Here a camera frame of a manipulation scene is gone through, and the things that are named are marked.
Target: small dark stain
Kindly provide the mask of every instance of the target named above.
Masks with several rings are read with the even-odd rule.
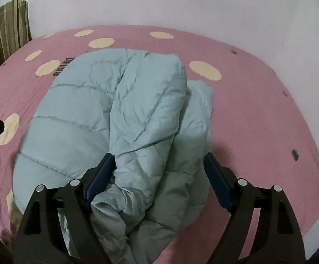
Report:
[[[299,160],[299,155],[297,154],[297,151],[292,150],[291,154],[293,155],[293,158],[294,158],[295,161]]]

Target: pink polka dot bedsheet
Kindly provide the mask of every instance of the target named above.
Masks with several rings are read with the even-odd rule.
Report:
[[[100,48],[176,54],[188,79],[201,79],[214,90],[212,152],[218,161],[255,186],[282,186],[303,235],[310,229],[319,217],[319,156],[298,107],[270,67],[238,48],[183,31],[92,26],[34,39],[0,67],[0,120],[6,125],[0,137],[4,242],[13,242],[18,222],[12,170],[32,115],[68,61]],[[228,220],[229,213],[210,190],[197,221],[178,234],[156,263],[206,263]],[[241,256],[250,252],[257,221],[254,213]]]

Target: cream polka dot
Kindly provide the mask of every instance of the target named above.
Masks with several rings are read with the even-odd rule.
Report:
[[[104,48],[109,47],[114,44],[114,40],[112,38],[99,38],[97,40],[93,40],[89,42],[89,47],[92,48]]]
[[[202,75],[209,80],[217,81],[222,78],[218,69],[207,62],[195,60],[190,62],[189,67],[193,72]]]
[[[157,39],[172,39],[174,38],[173,35],[169,34],[169,33],[165,33],[164,31],[152,31],[150,33],[150,35],[154,38],[157,38]]]
[[[92,33],[93,33],[93,30],[83,30],[83,31],[76,33],[74,35],[74,37],[82,37],[82,36],[90,35]]]
[[[30,54],[26,59],[25,61],[31,61],[32,59],[34,59],[35,57],[37,57],[42,51],[39,50],[39,51],[36,51],[36,52],[33,52],[32,54]]]
[[[52,61],[49,61],[47,63],[44,63],[43,65],[40,65],[38,69],[36,70],[35,74],[37,76],[47,75],[52,72],[54,72],[58,66],[60,65],[60,60],[54,59]]]
[[[7,194],[6,200],[10,224],[15,228],[16,231],[18,231],[23,218],[23,214],[19,211],[18,207],[15,204],[13,190],[10,190],[10,192]]]
[[[8,144],[19,128],[19,115],[14,113],[4,120],[4,131],[0,134],[0,145]]]
[[[45,39],[45,38],[48,38],[48,37],[51,37],[51,36],[53,36],[55,33],[53,33],[53,34],[48,34],[48,35],[45,35],[44,37],[43,37],[43,39]]]

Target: metal bolt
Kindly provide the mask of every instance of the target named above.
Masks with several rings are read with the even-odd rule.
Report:
[[[282,191],[282,188],[279,185],[277,185],[277,184],[274,185],[273,188],[274,188],[275,191],[278,191],[278,192]]]
[[[43,191],[44,189],[45,189],[45,186],[42,185],[42,184],[40,184],[40,185],[38,185],[38,186],[36,187],[36,191],[37,191],[38,193],[40,193],[40,192]]]
[[[78,179],[72,180],[72,181],[70,182],[70,185],[71,185],[72,187],[76,187],[76,186],[79,185],[79,184],[80,184],[80,181],[79,181]]]
[[[246,186],[247,183],[248,183],[248,181],[245,180],[245,179],[239,179],[239,180],[238,180],[238,184],[240,184],[240,185],[243,186],[243,187]]]

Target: pink bedsheet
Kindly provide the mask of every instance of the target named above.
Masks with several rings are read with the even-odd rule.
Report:
[[[74,36],[88,29],[93,32]],[[97,50],[89,43],[100,38],[112,38],[114,43],[106,39],[90,45],[176,54],[189,79],[202,79],[215,91],[212,152],[219,162],[255,186],[282,186],[303,235],[310,229],[319,217],[319,156],[298,107],[271,68],[238,48],[191,33],[147,26],[95,26],[34,39],[0,67],[0,120],[19,115],[14,137],[0,145],[0,237],[4,241],[11,241],[14,232],[6,198],[12,189],[16,152],[32,115],[55,79],[55,71],[41,75],[49,69],[37,69],[51,60],[62,63],[66,58]],[[25,61],[36,51],[41,53]],[[217,71],[210,67],[203,67],[207,71],[201,72],[204,76],[193,72],[191,61],[210,64],[222,78],[217,80]],[[297,161],[292,150],[299,155]],[[219,206],[211,190],[199,219],[173,240],[156,263],[205,263],[228,219],[229,213]],[[242,256],[250,251],[257,220],[254,214]]]

